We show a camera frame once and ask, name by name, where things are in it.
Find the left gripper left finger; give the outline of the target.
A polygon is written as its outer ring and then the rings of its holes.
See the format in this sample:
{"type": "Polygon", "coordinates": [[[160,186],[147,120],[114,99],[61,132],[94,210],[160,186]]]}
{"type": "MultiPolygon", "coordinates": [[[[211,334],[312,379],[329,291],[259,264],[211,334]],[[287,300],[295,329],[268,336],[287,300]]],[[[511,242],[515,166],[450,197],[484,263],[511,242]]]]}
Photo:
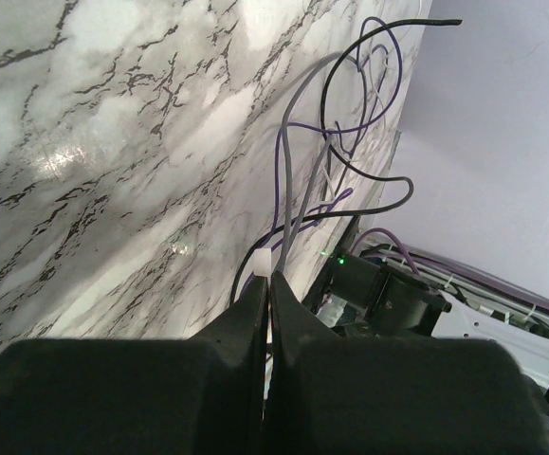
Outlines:
{"type": "Polygon", "coordinates": [[[34,338],[0,354],[0,454],[252,454],[268,283],[187,339],[34,338]]]}

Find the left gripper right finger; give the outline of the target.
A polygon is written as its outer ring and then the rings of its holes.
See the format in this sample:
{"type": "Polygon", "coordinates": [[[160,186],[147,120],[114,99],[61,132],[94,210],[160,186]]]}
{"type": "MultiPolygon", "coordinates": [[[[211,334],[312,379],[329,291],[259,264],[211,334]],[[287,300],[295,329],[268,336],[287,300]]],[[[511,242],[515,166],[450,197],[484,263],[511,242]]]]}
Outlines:
{"type": "Polygon", "coordinates": [[[265,454],[549,454],[524,376],[499,344],[343,338],[270,284],[265,454]]]}

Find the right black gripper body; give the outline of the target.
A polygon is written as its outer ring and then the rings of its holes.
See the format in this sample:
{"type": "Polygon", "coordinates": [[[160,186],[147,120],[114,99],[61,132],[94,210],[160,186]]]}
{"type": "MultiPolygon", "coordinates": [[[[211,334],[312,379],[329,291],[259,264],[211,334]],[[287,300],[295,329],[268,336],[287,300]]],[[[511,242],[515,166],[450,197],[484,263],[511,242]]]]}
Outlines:
{"type": "Polygon", "coordinates": [[[350,252],[358,234],[357,216],[343,231],[333,252],[308,288],[302,305],[314,315],[323,306],[326,296],[340,298],[364,314],[375,301],[378,266],[350,252]]]}

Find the translucent white zip tie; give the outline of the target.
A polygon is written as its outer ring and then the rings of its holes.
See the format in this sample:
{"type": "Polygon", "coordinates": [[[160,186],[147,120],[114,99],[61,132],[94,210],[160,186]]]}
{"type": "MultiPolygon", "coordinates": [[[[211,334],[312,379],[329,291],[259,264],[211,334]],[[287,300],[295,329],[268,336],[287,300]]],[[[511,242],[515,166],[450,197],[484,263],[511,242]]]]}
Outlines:
{"type": "MultiPolygon", "coordinates": [[[[272,251],[269,246],[258,248],[253,260],[253,272],[258,277],[266,278],[267,284],[271,283],[272,275],[272,251]]],[[[266,354],[265,354],[265,382],[269,383],[273,367],[272,348],[272,322],[270,300],[266,305],[266,354]]]]}

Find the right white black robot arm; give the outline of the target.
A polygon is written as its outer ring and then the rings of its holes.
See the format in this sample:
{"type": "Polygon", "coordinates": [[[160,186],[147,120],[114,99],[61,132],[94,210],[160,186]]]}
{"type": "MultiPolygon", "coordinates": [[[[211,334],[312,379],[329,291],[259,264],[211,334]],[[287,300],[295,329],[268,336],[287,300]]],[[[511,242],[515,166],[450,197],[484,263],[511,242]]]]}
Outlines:
{"type": "Polygon", "coordinates": [[[350,227],[304,301],[342,337],[496,342],[518,363],[549,431],[549,300],[478,268],[350,227]]]}

